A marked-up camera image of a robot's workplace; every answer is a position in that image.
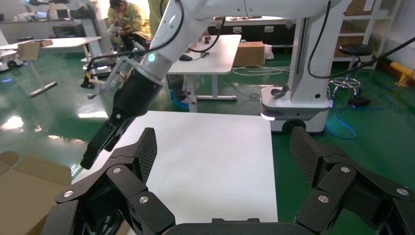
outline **round stool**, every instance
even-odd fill
[[[348,68],[348,70],[352,70],[356,61],[360,61],[360,56],[367,56],[373,54],[373,48],[364,44],[346,44],[340,46],[340,52],[352,56]],[[346,77],[334,78],[330,81],[330,83],[333,83],[336,86],[332,95],[333,99],[336,98],[336,94],[339,88],[353,89],[353,97],[357,97],[362,92],[362,90],[360,89],[360,82],[354,78],[351,78],[349,73],[346,75]]]

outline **robotic hand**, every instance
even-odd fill
[[[102,149],[111,151],[133,119],[147,113],[175,61],[206,30],[214,16],[308,18],[323,14],[329,0],[171,0],[151,49],[135,64],[114,96],[110,118],[88,144],[81,166],[90,169]],[[334,7],[341,0],[332,0]]]

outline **desk leg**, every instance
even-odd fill
[[[196,80],[197,75],[186,75],[186,81],[187,81],[187,99],[189,103],[189,111],[191,113],[197,113],[197,98],[195,95],[195,88],[194,88],[194,82]]]
[[[235,95],[218,95],[218,75],[212,75],[212,95],[198,95],[198,100],[233,100],[237,101],[238,97]]]
[[[47,84],[47,85],[45,86],[45,84],[44,84],[44,83],[43,83],[43,81],[41,80],[41,78],[40,78],[40,76],[39,76],[39,73],[38,73],[38,71],[36,70],[35,65],[33,64],[33,62],[32,62],[32,61],[29,61],[29,65],[30,65],[30,67],[32,68],[33,73],[35,73],[35,77],[38,79],[39,84],[41,85],[41,88],[39,88],[39,89],[37,89],[37,90],[35,90],[34,92],[32,92],[32,93],[30,93],[30,94],[29,94],[29,97],[30,97],[30,98],[33,98],[33,97],[35,97],[35,96],[37,96],[37,95],[39,95],[39,94],[42,94],[43,92],[45,92],[45,91],[47,91],[47,90],[51,89],[52,87],[55,87],[55,86],[57,86],[57,85],[58,85],[58,83],[57,83],[57,82],[52,82],[52,83]]]

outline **blue light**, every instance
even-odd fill
[[[156,60],[156,55],[154,53],[151,53],[148,55],[148,61],[154,62]]]

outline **man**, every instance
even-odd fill
[[[164,0],[162,8],[163,11],[166,10],[168,2],[168,0]],[[148,5],[150,7],[150,28],[152,37],[156,34],[162,18],[160,15],[160,3],[161,0],[148,0]],[[182,109],[189,109],[184,88],[184,75],[168,75],[167,82],[169,89],[172,92],[173,103]]]
[[[117,32],[127,50],[133,50],[134,40],[146,48],[145,41],[151,39],[150,23],[147,13],[137,4],[127,2],[127,0],[110,0],[108,10],[108,21],[112,27],[108,30],[114,31],[116,25],[120,27]]]

